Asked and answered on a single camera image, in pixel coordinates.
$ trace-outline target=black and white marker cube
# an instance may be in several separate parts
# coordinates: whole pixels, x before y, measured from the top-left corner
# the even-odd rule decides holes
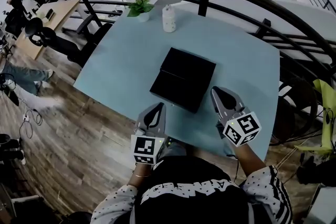
[[[161,137],[131,136],[131,152],[137,163],[156,164],[156,156],[163,145]]]
[[[260,122],[254,112],[226,122],[223,134],[235,145],[241,146],[256,138],[261,130]]]

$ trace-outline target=green plant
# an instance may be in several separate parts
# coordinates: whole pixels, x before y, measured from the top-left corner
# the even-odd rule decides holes
[[[129,4],[130,12],[128,17],[137,17],[141,13],[149,12],[154,5],[149,4],[149,0],[136,0],[134,3]]]

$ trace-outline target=potted plant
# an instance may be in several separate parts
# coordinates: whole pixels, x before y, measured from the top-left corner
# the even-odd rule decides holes
[[[149,0],[135,0],[134,3],[129,4],[131,9],[128,17],[138,17],[139,21],[145,22],[149,19],[148,12],[152,10],[154,5],[149,3]]]

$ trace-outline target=white bottle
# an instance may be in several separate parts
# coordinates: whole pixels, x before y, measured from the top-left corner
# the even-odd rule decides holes
[[[169,4],[162,9],[162,24],[163,30],[167,33],[171,33],[176,30],[175,11]]]

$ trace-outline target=yellow object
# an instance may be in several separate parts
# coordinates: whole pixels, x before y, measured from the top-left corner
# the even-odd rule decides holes
[[[322,145],[320,147],[314,146],[295,146],[302,151],[314,151],[317,154],[329,154],[332,152],[331,135],[336,115],[336,91],[323,80],[314,80],[315,88],[322,94],[322,104],[325,108],[323,112],[323,128],[322,128]],[[329,113],[330,122],[326,123],[326,115]]]

